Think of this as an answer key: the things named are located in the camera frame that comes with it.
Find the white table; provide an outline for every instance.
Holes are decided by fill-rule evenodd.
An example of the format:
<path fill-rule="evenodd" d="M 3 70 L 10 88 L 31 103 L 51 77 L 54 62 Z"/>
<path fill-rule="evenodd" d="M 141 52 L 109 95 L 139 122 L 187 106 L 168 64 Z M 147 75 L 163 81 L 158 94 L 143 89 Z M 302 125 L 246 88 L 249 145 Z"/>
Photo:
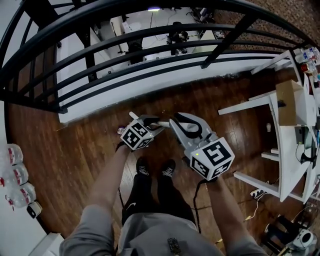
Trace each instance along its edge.
<path fill-rule="evenodd" d="M 302 153 L 304 152 L 304 146 L 300 145 L 297 148 L 298 144 L 296 141 L 295 127 L 279 126 L 278 102 L 276 91 L 271 91 L 269 93 L 265 93 L 250 98 L 249 101 L 240 103 L 238 105 L 220 109 L 218 113 L 219 115 L 224 115 L 262 105 L 269 105 L 270 111 L 272 113 L 276 133 L 278 155 L 275 154 L 277 153 L 277 151 L 273 149 L 273 154 L 262 153 L 261 156 L 279 162 L 279 186 L 268 184 L 256 178 L 243 174 L 239 171 L 236 171 L 233 175 L 234 177 L 258 189 L 261 189 L 271 195 L 279 197 L 280 202 L 283 202 L 286 199 L 286 197 L 290 196 L 305 203 L 315 188 L 315 182 L 317 180 L 316 176 L 318 171 L 314 169 L 312 170 L 312 164 L 309 161 L 301 164 L 297 160 L 297 158 L 300 159 Z M 306 149 L 304 153 L 307 157 L 310 157 L 311 149 Z M 305 186 L 305 191 L 303 195 L 301 196 L 292 193 L 292 190 L 297 185 L 297 183 L 306 171 L 306 184 L 308 185 Z"/>

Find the white container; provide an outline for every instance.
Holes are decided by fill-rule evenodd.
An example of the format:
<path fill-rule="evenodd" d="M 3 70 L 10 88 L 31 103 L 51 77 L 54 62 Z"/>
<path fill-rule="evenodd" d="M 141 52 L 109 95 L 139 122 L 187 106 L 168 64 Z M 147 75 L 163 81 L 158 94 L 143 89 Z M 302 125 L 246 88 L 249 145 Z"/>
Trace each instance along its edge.
<path fill-rule="evenodd" d="M 13 209 L 14 207 L 25 207 L 36 200 L 36 198 L 35 187 L 28 182 L 16 189 L 11 190 L 8 195 L 5 196 L 5 199 L 9 202 Z"/>
<path fill-rule="evenodd" d="M 0 185 L 9 189 L 18 188 L 28 181 L 29 174 L 23 163 L 8 167 L 2 172 Z"/>
<path fill-rule="evenodd" d="M 24 155 L 21 148 L 16 144 L 7 144 L 0 148 L 0 165 L 2 168 L 22 163 L 23 159 Z"/>

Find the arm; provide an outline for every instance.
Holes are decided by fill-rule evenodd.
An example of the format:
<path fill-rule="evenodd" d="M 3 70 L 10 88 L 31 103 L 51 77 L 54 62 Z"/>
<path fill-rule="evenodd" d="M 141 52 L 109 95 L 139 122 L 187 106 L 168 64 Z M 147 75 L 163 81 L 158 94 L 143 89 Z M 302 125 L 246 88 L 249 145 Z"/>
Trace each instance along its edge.
<path fill-rule="evenodd" d="M 87 205 L 98 205 L 110 213 L 114 207 L 118 188 L 130 149 L 127 145 L 118 148 L 106 168 L 94 182 Z"/>
<path fill-rule="evenodd" d="M 246 229 L 244 216 L 224 180 L 219 177 L 215 182 L 207 183 L 206 186 L 213 216 L 227 254 L 230 256 L 267 255 Z"/>
<path fill-rule="evenodd" d="M 60 245 L 61 256 L 107 256 L 114 254 L 112 208 L 130 150 L 118 148 L 94 182 L 79 225 Z"/>

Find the metal railing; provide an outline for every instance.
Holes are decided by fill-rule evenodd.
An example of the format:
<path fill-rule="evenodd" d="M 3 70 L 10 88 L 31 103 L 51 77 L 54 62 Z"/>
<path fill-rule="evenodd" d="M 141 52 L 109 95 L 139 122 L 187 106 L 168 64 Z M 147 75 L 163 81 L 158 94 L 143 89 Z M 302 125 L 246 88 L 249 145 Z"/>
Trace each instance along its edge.
<path fill-rule="evenodd" d="M 16 11 L 13 16 L 9 26 L 7 27 L 4 36 L 2 37 L 0 43 L 0 81 L 2 86 L 5 88 L 2 90 L 0 94 L 0 100 L 6 101 L 9 103 L 19 104 L 27 107 L 32 107 L 36 109 L 41 109 L 45 111 L 51 111 L 56 113 L 65 113 L 68 111 L 70 106 L 73 106 L 81 101 L 84 101 L 90 97 L 96 96 L 100 93 L 107 92 L 114 88 L 123 86 L 128 83 L 132 83 L 134 81 L 138 81 L 141 79 L 145 79 L 148 77 L 156 76 L 159 74 L 164 74 L 167 72 L 186 69 L 195 66 L 201 66 L 201 68 L 205 69 L 212 63 L 218 62 L 227 62 L 227 61 L 241 61 L 241 60 L 253 60 L 253 59 L 271 59 L 269 56 L 245 56 L 245 57 L 233 57 L 233 58 L 218 58 L 221 54 L 230 54 L 230 53 L 270 53 L 270 54 L 280 54 L 281 51 L 253 51 L 253 50 L 240 50 L 240 51 L 232 51 L 228 50 L 231 45 L 250 45 L 250 46 L 261 46 L 261 47 L 272 47 L 280 50 L 294 50 L 295 48 L 304 47 L 307 45 L 317 46 L 316 43 L 310 39 L 306 34 L 297 29 L 292 24 L 288 23 L 283 18 L 275 15 L 274 13 L 267 11 L 257 5 L 252 3 L 243 1 L 243 0 L 214 0 L 214 1 L 204 1 L 198 0 L 196 1 L 197 6 L 212 8 L 216 10 L 225 10 L 237 12 L 240 14 L 244 14 L 243 18 L 238 22 L 237 25 L 229 25 L 229 24 L 215 24 L 215 23 L 193 23 L 193 24 L 180 24 L 180 25 L 167 25 L 160 26 L 154 28 L 143 29 L 127 34 L 123 34 L 120 36 L 113 37 L 111 39 L 107 39 L 96 43 L 91 46 L 85 46 L 84 49 L 66 57 L 65 59 L 55 63 L 52 67 L 45 68 L 43 65 L 43 72 L 36 77 L 34 76 L 35 70 L 35 59 L 36 57 L 44 53 L 49 47 L 54 44 L 58 44 L 62 39 L 70 36 L 73 33 L 77 33 L 82 42 L 86 40 L 86 36 L 80 33 L 82 27 L 88 26 L 89 24 L 99 23 L 100 21 L 107 20 L 113 17 L 121 16 L 128 13 L 134 13 L 138 11 L 147 10 L 150 7 L 160 7 L 160 8 L 170 8 L 171 6 L 179 6 L 179 7 L 193 7 L 195 1 L 189 0 L 175 0 L 174 2 L 168 0 L 153 0 L 151 2 L 141 2 L 138 0 L 97 0 L 91 3 L 87 3 L 85 5 L 80 4 L 78 0 L 73 0 L 73 3 L 67 4 L 56 4 L 56 5 L 44 5 L 43 8 L 47 8 L 48 12 L 51 13 L 51 20 L 44 20 L 45 17 L 36 16 L 37 14 L 34 11 L 30 11 L 30 5 L 35 4 L 34 2 L 38 1 L 39 4 L 44 5 L 47 0 L 24 0 L 19 9 Z M 72 11 L 68 13 L 64 13 L 63 15 L 55 15 L 54 9 L 74 5 Z M 26 12 L 30 16 L 30 21 L 27 24 L 25 33 L 23 35 L 20 48 L 18 51 L 5 63 L 3 62 L 5 59 L 6 51 L 8 49 L 8 45 L 10 43 L 10 39 L 15 31 L 15 28 L 22 16 L 22 14 Z M 250 28 L 250 26 L 257 20 L 264 20 L 266 22 L 272 23 L 281 27 L 282 29 L 296 35 L 298 38 L 302 40 L 302 42 L 297 42 L 291 40 L 289 38 L 273 34 L 270 32 L 257 30 Z M 29 29 L 31 27 L 31 23 L 33 21 L 37 21 L 39 24 L 39 31 L 36 35 L 30 38 L 27 42 L 27 36 L 29 33 Z M 197 40 L 197 41 L 187 41 L 182 43 L 174 43 L 161 45 L 157 47 L 147 48 L 140 51 L 132 52 L 126 55 L 122 55 L 119 57 L 112 58 L 110 60 L 104 61 L 99 64 L 91 64 L 87 69 L 72 75 L 71 77 L 57 83 L 56 79 L 54 85 L 50 88 L 46 85 L 46 79 L 50 76 L 55 75 L 61 69 L 69 66 L 70 64 L 91 56 L 93 57 L 94 53 L 97 53 L 101 50 L 108 49 L 110 47 L 126 43 L 129 41 L 133 41 L 136 39 L 141 39 L 150 36 L 156 36 L 161 34 L 167 34 L 170 32 L 178 32 L 178 31 L 228 31 L 228 34 L 224 39 L 216 39 L 216 40 Z M 261 41 L 249 41 L 249 40 L 239 40 L 239 36 L 243 33 L 249 33 L 259 36 L 265 36 L 272 39 L 280 40 L 284 43 L 290 44 L 291 46 L 285 46 L 283 44 L 274 44 L 269 42 L 261 42 Z M 186 55 L 178 55 L 175 57 L 167 57 L 163 59 L 146 61 L 142 62 L 139 65 L 129 66 L 126 69 L 115 71 L 109 75 L 103 76 L 99 79 L 94 79 L 89 81 L 89 83 L 82 85 L 62 96 L 58 97 L 58 90 L 67 87 L 68 85 L 74 83 L 75 81 L 88 77 L 91 74 L 95 74 L 98 71 L 103 69 L 112 67 L 114 65 L 129 61 L 132 58 L 143 57 L 151 54 L 156 54 L 165 51 L 171 51 L 180 48 L 188 48 L 188 47 L 198 47 L 198 46 L 209 46 L 209 45 L 217 45 L 217 47 L 212 52 L 198 52 L 198 53 L 190 53 Z M 181 65 L 176 65 L 168 68 L 163 68 L 160 70 L 148 72 L 145 74 L 137 75 L 135 77 L 131 77 L 119 82 L 115 82 L 109 86 L 100 88 L 93 92 L 87 93 L 77 99 L 74 99 L 67 104 L 60 105 L 62 101 L 69 99 L 79 93 L 85 92 L 88 89 L 94 88 L 97 85 L 105 83 L 107 81 L 111 81 L 115 78 L 119 78 L 125 76 L 130 73 L 134 73 L 137 71 L 141 71 L 144 69 L 148 69 L 151 67 L 156 67 L 163 64 L 189 60 L 193 58 L 206 57 L 203 61 L 196 61 L 192 63 L 185 63 Z M 23 88 L 18 91 L 18 80 L 19 80 L 19 72 L 25 67 L 27 64 L 31 63 L 30 67 L 30 80 Z M 12 90 L 9 90 L 9 84 L 13 80 Z M 42 93 L 34 97 L 34 88 L 42 84 Z M 54 95 L 54 100 L 48 101 L 48 97 Z"/>

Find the black sneaker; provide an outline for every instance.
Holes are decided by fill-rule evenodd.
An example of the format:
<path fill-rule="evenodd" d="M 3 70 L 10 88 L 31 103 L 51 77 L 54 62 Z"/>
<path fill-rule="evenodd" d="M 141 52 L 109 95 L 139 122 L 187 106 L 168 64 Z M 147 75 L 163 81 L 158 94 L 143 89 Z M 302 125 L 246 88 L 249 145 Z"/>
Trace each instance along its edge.
<path fill-rule="evenodd" d="M 136 161 L 135 167 L 136 167 L 137 174 L 149 176 L 148 161 L 145 157 L 143 156 L 139 157 L 139 159 Z"/>
<path fill-rule="evenodd" d="M 162 175 L 168 176 L 172 178 L 172 174 L 174 173 L 176 168 L 176 162 L 173 159 L 169 159 L 162 165 Z"/>

